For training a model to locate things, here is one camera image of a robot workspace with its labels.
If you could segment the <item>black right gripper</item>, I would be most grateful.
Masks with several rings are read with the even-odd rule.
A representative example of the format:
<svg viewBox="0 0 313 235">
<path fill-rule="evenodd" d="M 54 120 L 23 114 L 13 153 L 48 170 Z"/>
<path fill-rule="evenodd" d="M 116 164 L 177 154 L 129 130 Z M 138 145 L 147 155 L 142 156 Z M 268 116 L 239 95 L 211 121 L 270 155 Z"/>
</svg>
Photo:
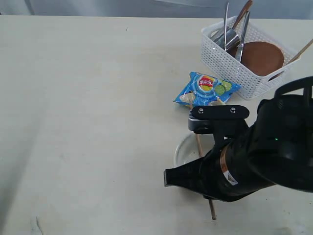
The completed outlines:
<svg viewBox="0 0 313 235">
<path fill-rule="evenodd" d="M 234 202 L 264 188 L 264 178 L 248 164 L 248 142 L 215 143 L 205 157 L 164 170 L 164 186 L 176 186 L 206 198 Z"/>
</svg>

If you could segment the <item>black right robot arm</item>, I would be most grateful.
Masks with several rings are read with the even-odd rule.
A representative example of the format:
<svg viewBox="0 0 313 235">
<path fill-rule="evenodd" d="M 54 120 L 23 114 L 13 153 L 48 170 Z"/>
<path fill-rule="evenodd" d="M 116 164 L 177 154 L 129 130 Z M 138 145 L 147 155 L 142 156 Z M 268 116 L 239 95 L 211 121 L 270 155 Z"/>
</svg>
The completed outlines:
<svg viewBox="0 0 313 235">
<path fill-rule="evenodd" d="M 213 135 L 214 145 L 204 157 L 166 169 L 165 186 L 225 202 L 273 185 L 312 192 L 312 77 L 287 83 L 262 100 L 251 126 L 248 116 L 241 105 L 194 107 L 189 130 Z"/>
</svg>

